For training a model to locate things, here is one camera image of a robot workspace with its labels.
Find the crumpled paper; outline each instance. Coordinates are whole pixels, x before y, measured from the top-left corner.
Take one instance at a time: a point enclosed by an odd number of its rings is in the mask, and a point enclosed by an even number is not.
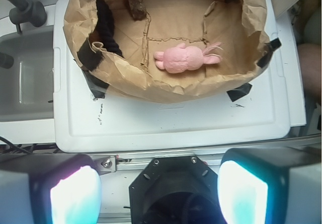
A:
[[[70,0],[65,14],[64,33],[77,62],[84,42],[97,23],[96,0]],[[264,32],[265,0],[143,0],[147,18],[134,21],[124,0],[104,0],[113,12],[114,39],[124,58],[107,52],[98,44],[102,61],[90,71],[110,84],[107,92],[159,103],[199,99],[226,92],[257,77],[263,69],[258,60],[267,53],[269,37]],[[220,41],[223,61],[199,70],[169,74],[156,68],[155,51],[181,42],[206,48]]]

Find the sink basin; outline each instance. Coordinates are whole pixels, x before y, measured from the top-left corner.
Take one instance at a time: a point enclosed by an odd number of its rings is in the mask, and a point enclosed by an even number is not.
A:
[[[0,37],[11,68],[0,68],[0,122],[53,118],[53,26]]]

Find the gray faucet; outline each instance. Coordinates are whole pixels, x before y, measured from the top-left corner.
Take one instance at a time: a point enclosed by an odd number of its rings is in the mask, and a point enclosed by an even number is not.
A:
[[[18,34],[22,34],[20,24],[30,22],[35,27],[42,26],[47,20],[45,8],[41,2],[31,0],[8,0],[15,8],[9,12],[10,21],[16,25]]]

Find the glowing light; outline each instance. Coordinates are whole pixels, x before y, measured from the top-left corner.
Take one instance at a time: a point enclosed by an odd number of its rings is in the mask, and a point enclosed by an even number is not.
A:
[[[53,224],[97,223],[101,209],[102,186],[98,173],[81,167],[50,190]]]
[[[224,162],[218,173],[218,198],[228,224],[265,223],[268,185],[235,161]]]

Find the pink plush bunny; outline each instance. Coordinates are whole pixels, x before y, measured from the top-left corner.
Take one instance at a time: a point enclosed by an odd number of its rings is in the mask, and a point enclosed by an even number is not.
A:
[[[217,64],[221,62],[222,57],[210,51],[216,48],[222,49],[220,45],[221,42],[217,42],[201,50],[197,46],[186,47],[185,43],[181,43],[164,52],[155,52],[153,54],[156,59],[155,65],[169,73],[181,73],[185,70],[199,69],[203,64]]]

